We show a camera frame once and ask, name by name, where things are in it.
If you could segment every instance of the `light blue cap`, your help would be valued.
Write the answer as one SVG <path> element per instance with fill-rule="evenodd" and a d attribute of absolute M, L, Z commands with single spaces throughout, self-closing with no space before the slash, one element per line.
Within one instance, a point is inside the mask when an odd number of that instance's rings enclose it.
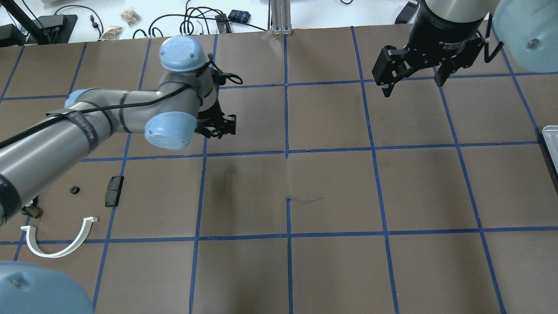
<path fill-rule="evenodd" d="M 145 139 L 154 146 L 169 150 L 184 149 L 198 126 L 197 119 L 186 112 L 164 112 L 145 124 Z"/>
<path fill-rule="evenodd" d="M 161 65 L 172 72 L 190 72 L 209 61 L 200 42 L 191 36 L 174 36 L 159 49 Z"/>
<path fill-rule="evenodd" d="M 2 313 L 93 314 L 83 288 L 68 275 L 20 261 L 0 261 Z"/>
<path fill-rule="evenodd" d="M 558 1 L 502 0 L 494 13 L 494 30 L 521 67 L 558 71 Z"/>
<path fill-rule="evenodd" d="M 78 99 L 78 97 L 81 96 L 81 94 L 90 91 L 92 89 L 98 89 L 98 88 L 76 89 L 75 91 L 73 91 L 71 94 L 68 95 L 68 98 L 64 102 L 64 108 L 68 108 L 71 105 L 73 105 L 76 99 Z"/>

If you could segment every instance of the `screw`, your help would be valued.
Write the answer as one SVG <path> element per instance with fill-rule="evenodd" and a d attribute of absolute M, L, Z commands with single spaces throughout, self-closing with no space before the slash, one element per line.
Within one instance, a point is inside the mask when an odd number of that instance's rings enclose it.
<path fill-rule="evenodd" d="M 529 45 L 530 48 L 534 48 L 536 45 L 538 45 L 538 39 L 533 39 L 529 41 L 527 44 Z"/>

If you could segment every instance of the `white plastic arc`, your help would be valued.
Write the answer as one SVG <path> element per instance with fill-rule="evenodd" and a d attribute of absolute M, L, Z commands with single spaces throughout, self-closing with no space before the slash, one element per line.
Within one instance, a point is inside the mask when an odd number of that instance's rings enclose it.
<path fill-rule="evenodd" d="M 85 241 L 87 235 L 89 235 L 89 231 L 91 230 L 91 225 L 95 221 L 99 221 L 99 219 L 96 217 L 83 218 L 83 224 L 81 225 L 81 230 L 79 231 L 78 237 L 75 238 L 75 240 L 70 245 L 68 245 L 64 250 L 52 254 L 47 254 L 43 252 L 41 249 L 39 249 L 39 246 L 37 245 L 37 241 L 36 241 L 36 236 L 35 236 L 37 228 L 33 226 L 22 226 L 21 230 L 25 230 L 26 232 L 25 239 L 27 240 L 27 246 L 35 255 L 38 255 L 43 258 L 60 258 L 62 256 L 66 256 L 72 253 L 77 248 L 79 248 L 79 246 L 83 243 L 83 241 Z"/>

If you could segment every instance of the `robotic arm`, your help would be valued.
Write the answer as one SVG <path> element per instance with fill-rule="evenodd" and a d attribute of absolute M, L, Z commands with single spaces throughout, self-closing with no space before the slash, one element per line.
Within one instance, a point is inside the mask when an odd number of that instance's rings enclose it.
<path fill-rule="evenodd" d="M 188 146 L 195 132 L 235 134 L 236 116 L 224 115 L 217 96 L 226 79 L 242 79 L 211 68 L 211 55 L 193 37 L 166 40 L 159 56 L 167 73 L 158 91 L 75 91 L 65 109 L 2 142 L 0 226 L 115 132 L 143 133 L 151 144 L 171 150 Z"/>
<path fill-rule="evenodd" d="M 444 85 L 459 68 L 473 65 L 488 41 L 477 30 L 494 12 L 494 27 L 516 62 L 533 72 L 558 71 L 558 1 L 556 0 L 418 0 L 416 21 L 403 49 L 385 46 L 372 69 L 376 85 L 389 97 L 394 85 L 421 69 L 440 66 L 436 84 Z M 492 23 L 490 14 L 488 31 Z"/>

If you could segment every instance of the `white background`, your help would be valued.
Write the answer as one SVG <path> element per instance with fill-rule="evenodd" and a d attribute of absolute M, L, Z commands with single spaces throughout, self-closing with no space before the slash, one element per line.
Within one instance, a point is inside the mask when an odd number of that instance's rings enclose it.
<path fill-rule="evenodd" d="M 16 0 L 24 12 L 33 19 L 21 0 Z M 36 16 L 52 15 L 55 10 L 67 4 L 79 4 L 94 9 L 101 17 L 105 29 L 108 26 L 122 26 L 123 32 L 120 39 L 130 39 L 138 28 L 147 32 L 151 22 L 164 14 L 184 14 L 186 0 L 59 0 L 44 4 L 40 0 L 26 0 L 27 5 Z M 403 9 L 407 0 L 353 0 L 352 4 L 344 5 L 339 0 L 291 0 L 291 17 L 293 28 L 326 28 L 361 25 L 386 25 L 393 24 L 395 18 Z M 190 7 L 207 6 L 220 9 L 227 15 L 232 9 L 249 11 L 252 15 L 250 24 L 267 28 L 267 0 L 192 0 Z M 128 26 L 121 18 L 120 13 L 133 7 L 142 21 L 133 26 Z M 91 11 L 83 8 L 69 8 L 59 14 L 75 14 L 78 23 L 70 38 L 70 42 L 95 41 L 99 36 L 97 30 L 91 27 L 89 15 Z M 165 36 L 179 34 L 181 17 L 165 17 L 156 22 L 155 26 L 161 29 Z M 0 25 L 12 23 L 5 8 L 0 8 Z M 217 32 L 215 21 L 208 21 L 210 32 Z M 200 25 L 194 21 L 195 32 L 201 32 Z M 243 25 L 232 26 L 233 32 L 257 31 Z"/>

